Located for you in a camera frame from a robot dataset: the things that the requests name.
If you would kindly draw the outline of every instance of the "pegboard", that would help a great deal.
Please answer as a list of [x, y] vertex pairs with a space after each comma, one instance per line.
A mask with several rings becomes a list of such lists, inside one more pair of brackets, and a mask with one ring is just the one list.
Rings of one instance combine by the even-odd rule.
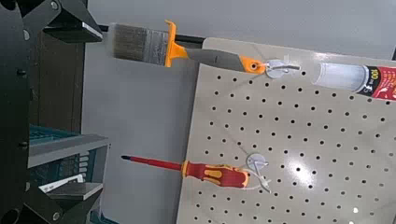
[[[299, 64], [271, 79], [200, 66], [187, 160], [243, 166], [260, 152], [272, 194], [184, 178], [177, 223], [391, 223], [396, 214], [396, 104], [311, 84], [318, 63], [396, 66], [209, 38], [205, 49]], [[250, 185], [257, 181], [251, 178]]]

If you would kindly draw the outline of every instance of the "bottle label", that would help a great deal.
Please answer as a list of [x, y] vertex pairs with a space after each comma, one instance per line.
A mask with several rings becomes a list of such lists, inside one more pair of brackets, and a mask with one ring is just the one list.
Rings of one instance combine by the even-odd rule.
[[358, 94], [396, 100], [396, 68], [367, 66], [369, 78]]

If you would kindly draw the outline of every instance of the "red and yellow handle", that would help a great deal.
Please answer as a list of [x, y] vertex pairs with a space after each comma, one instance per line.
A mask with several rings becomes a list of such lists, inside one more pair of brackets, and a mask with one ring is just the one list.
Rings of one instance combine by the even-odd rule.
[[206, 165], [184, 161], [181, 173], [183, 177], [194, 176], [221, 187], [242, 189], [248, 184], [248, 173], [229, 165]]
[[198, 63], [209, 66], [246, 72], [259, 75], [265, 72], [266, 65], [258, 60], [254, 60], [242, 55], [225, 52], [216, 49], [186, 49], [175, 42], [177, 27], [171, 21], [169, 24], [168, 46], [166, 50], [165, 66], [172, 66], [175, 58], [192, 59]]

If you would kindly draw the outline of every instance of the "screwdriver handle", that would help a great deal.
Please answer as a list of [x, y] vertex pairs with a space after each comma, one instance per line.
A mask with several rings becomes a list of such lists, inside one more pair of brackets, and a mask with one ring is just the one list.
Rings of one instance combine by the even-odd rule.
[[194, 176], [221, 187], [242, 189], [248, 184], [248, 173], [230, 165], [207, 165], [184, 161], [181, 172], [183, 177]]

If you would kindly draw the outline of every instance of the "screwdriver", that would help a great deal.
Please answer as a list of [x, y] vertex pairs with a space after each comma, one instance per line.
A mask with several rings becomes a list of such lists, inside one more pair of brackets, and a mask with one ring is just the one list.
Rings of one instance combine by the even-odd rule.
[[212, 182], [220, 187], [242, 189], [248, 184], [248, 173], [230, 165], [208, 165], [189, 161], [178, 164], [169, 161], [157, 161], [132, 156], [121, 157], [127, 161], [136, 161], [152, 166], [181, 171], [183, 177], [193, 176], [203, 181]]

